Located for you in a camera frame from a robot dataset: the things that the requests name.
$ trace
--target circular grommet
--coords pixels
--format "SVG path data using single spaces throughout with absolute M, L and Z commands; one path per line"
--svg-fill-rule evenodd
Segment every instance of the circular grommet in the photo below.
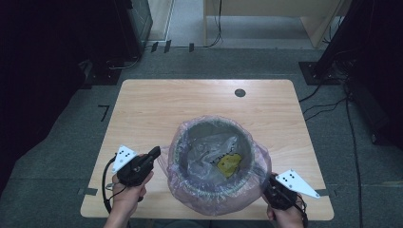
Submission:
M 245 90 L 238 88 L 237 90 L 235 90 L 235 95 L 237 97 L 244 97 L 246 95 Z

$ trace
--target white tracker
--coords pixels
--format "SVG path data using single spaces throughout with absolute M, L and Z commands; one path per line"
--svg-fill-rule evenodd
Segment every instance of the white tracker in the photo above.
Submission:
M 122 167 L 124 167 L 136 156 L 137 153 L 135 151 L 124 145 L 121 145 L 121 147 L 119 147 L 118 153 L 116 154 L 115 162 L 113 163 L 112 173 L 116 174 Z
M 294 170 L 276 176 L 276 180 L 291 191 L 319 199 L 320 195 Z

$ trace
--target wooden table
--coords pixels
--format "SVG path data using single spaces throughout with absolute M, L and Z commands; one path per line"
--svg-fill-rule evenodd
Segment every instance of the wooden table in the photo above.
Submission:
M 337 15 L 345 15 L 351 0 L 203 0 L 203 40 L 207 16 L 299 17 L 312 46 L 318 48 Z
M 235 95 L 238 88 L 246 92 L 244 97 Z M 156 145 L 170 145 L 180 123 L 202 115 L 220 115 L 237 121 L 255 141 L 268 148 L 273 171 L 282 173 L 293 168 L 313 188 L 325 188 L 291 81 L 127 80 L 122 85 L 88 185 L 98 192 L 96 196 L 85 196 L 81 214 L 89 218 L 108 216 L 102 200 L 102 173 L 121 144 L 138 153 L 147 153 Z M 203 216 L 171 195 L 167 177 L 157 162 L 154 172 L 154 178 L 146 186 L 144 201 L 139 203 L 133 218 L 267 219 L 267 204 L 263 199 L 237 213 Z M 106 183 L 111 180 L 110 173 L 109 170 Z M 309 219 L 333 218 L 329 197 L 304 199 L 308 203 Z

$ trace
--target plastic bag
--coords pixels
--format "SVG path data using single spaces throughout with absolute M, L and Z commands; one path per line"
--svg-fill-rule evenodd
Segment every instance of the plastic bag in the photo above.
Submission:
M 207 216 L 239 211 L 267 186 L 267 149 L 235 121 L 202 116 L 182 123 L 159 164 L 172 195 Z

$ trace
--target person's left hand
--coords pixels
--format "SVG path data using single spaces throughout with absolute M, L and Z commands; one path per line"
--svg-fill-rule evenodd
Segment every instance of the person's left hand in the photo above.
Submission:
M 113 185 L 113 195 L 117 195 L 112 198 L 112 211 L 107 218 L 105 227 L 125 227 L 131 215 L 137 209 L 139 197 L 144 197 L 146 193 L 145 184 L 151 180 L 153 175 L 154 172 L 151 171 L 141 185 L 127 187 L 125 190 L 123 190 L 125 186 L 119 183 L 118 177 L 116 175 L 112 177 L 112 182 L 115 183 Z
M 133 215 L 137 209 L 139 198 L 144 197 L 147 192 L 145 185 L 151 180 L 153 175 L 154 172 L 151 171 L 141 185 L 127 187 L 121 193 L 119 192 L 122 191 L 125 186 L 119 183 L 118 177 L 114 175 L 112 181 L 116 184 L 113 186 L 113 194 L 119 194 L 113 197 L 112 211 L 113 209 L 119 208 L 121 212 L 127 212 L 130 216 Z

